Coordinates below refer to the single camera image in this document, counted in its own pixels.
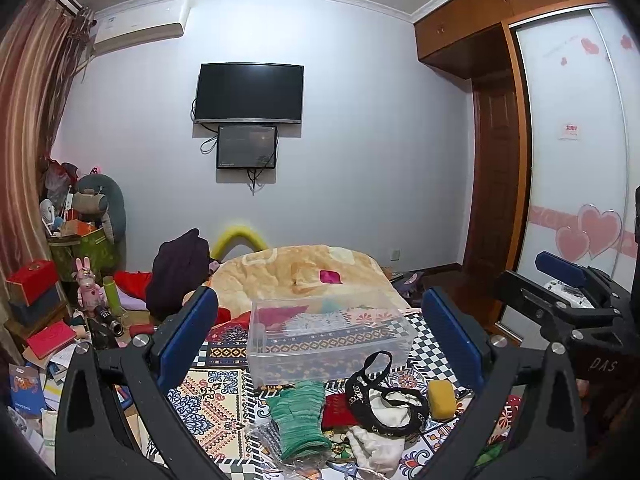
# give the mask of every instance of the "yellow tube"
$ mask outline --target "yellow tube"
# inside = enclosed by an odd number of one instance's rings
[[[264,240],[262,240],[256,232],[244,225],[233,225],[220,235],[211,250],[211,257],[219,261],[225,247],[233,238],[237,237],[245,238],[254,247],[256,252],[268,249],[267,244],[264,243]]]

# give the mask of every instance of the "blue book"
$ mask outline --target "blue book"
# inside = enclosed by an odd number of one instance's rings
[[[14,410],[41,415],[40,410],[47,409],[36,368],[9,364],[9,380]]]

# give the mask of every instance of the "yellow sponge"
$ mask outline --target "yellow sponge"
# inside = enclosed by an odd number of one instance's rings
[[[434,420],[448,420],[456,414],[458,402],[449,381],[429,381],[427,396]]]

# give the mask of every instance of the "green cylinder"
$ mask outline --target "green cylinder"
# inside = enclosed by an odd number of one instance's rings
[[[114,316],[122,316],[124,309],[120,303],[120,297],[116,289],[116,282],[113,281],[112,276],[105,276],[102,280],[102,286],[104,287],[104,295],[107,297],[107,303],[109,303],[109,309]]]

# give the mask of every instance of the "air conditioner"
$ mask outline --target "air conditioner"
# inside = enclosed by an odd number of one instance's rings
[[[180,38],[189,15],[187,0],[124,10],[101,21],[95,35],[96,55],[150,41]]]

